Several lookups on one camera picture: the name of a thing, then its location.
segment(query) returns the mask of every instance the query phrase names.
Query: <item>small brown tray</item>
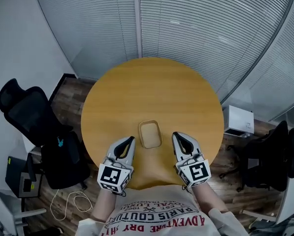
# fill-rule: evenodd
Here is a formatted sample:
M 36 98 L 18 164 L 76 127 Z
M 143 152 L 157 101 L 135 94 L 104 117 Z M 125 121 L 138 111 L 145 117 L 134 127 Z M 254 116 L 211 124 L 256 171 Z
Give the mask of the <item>small brown tray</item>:
M 157 148 L 162 144 L 162 134 L 155 120 L 146 120 L 139 124 L 139 135 L 144 148 Z

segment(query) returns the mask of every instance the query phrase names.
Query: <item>window blind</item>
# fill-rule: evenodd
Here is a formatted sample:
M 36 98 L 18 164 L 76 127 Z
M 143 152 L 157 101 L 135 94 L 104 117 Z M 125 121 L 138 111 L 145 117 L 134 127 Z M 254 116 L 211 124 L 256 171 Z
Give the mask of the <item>window blind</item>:
M 289 0 L 140 0 L 144 57 L 184 63 L 220 100 L 275 33 Z
M 38 0 L 78 76 L 98 79 L 138 57 L 134 0 Z
M 252 110 L 265 121 L 294 106 L 294 1 L 270 48 L 224 105 Z

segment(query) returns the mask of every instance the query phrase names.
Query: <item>tabletop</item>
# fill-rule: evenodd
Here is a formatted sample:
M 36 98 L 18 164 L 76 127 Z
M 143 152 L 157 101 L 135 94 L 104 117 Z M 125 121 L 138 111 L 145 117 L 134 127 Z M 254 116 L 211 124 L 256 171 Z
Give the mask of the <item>tabletop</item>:
M 163 143 L 146 149 L 138 125 L 156 120 Z M 224 131 L 220 102 L 196 71 L 162 58 L 133 59 L 106 72 L 92 87 L 83 106 L 81 132 L 96 165 L 120 138 L 136 138 L 134 174 L 127 187 L 144 189 L 183 182 L 173 166 L 172 133 L 195 138 L 211 164 Z

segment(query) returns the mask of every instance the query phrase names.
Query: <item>wooden floor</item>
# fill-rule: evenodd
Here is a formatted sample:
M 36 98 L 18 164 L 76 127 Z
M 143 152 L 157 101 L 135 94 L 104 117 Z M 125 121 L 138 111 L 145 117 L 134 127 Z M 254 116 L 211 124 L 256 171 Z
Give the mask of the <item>wooden floor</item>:
M 74 78 L 66 78 L 58 93 L 56 94 L 52 107 L 58 119 L 63 124 L 68 124 L 74 127 L 80 140 L 81 138 L 81 112 L 86 96 L 91 89 L 93 83 L 77 80 Z M 262 136 L 266 134 L 272 125 L 255 121 L 255 135 Z M 236 138 L 225 135 L 220 147 L 219 153 L 213 163 L 210 165 L 212 178 L 209 180 L 210 186 L 226 203 L 227 207 L 238 220 L 246 228 L 254 221 L 253 217 L 241 214 L 243 209 L 248 209 L 255 212 L 261 212 L 270 215 L 277 214 L 282 193 L 275 190 L 255 189 L 245 187 L 243 191 L 238 193 L 237 187 L 240 186 L 240 177 L 238 174 L 227 176 L 224 179 L 219 179 L 219 174 L 235 168 L 238 164 L 236 155 L 233 151 L 226 151 L 228 145 L 244 146 L 249 139 Z M 96 179 L 98 168 L 94 164 L 89 164 L 91 168 L 91 176 L 87 179 L 86 184 L 88 189 L 85 191 L 87 196 L 94 205 L 97 200 L 100 187 Z M 62 219 L 65 214 L 65 206 L 68 194 L 72 191 L 81 190 L 80 186 L 74 186 L 68 189 L 60 190 L 55 198 L 52 206 L 52 211 L 58 219 Z M 59 226 L 65 231 L 64 235 L 73 236 L 78 225 L 79 220 L 89 217 L 89 212 L 82 213 L 74 206 L 72 194 L 68 201 L 66 219 L 57 221 L 51 214 L 49 206 L 52 202 L 57 190 L 51 189 L 46 178 L 43 178 L 42 187 L 40 190 L 41 196 L 39 198 L 26 199 L 26 210 L 47 208 L 47 212 L 42 215 L 30 217 L 27 219 L 29 226 L 27 232 L 36 232 L 46 229 L 50 226 Z M 81 209 L 88 209 L 89 204 L 85 199 L 76 198 L 76 202 Z

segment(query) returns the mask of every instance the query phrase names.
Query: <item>forearm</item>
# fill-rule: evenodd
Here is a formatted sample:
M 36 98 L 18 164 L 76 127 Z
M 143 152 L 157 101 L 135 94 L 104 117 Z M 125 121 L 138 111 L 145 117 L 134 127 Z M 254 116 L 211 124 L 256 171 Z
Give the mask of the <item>forearm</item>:
M 92 217 L 96 221 L 106 222 L 115 209 L 116 195 L 108 190 L 101 189 L 94 206 Z
M 221 212 L 228 211 L 226 204 L 219 198 L 209 184 L 202 183 L 192 188 L 196 200 L 202 212 L 208 215 L 212 208 L 216 208 Z

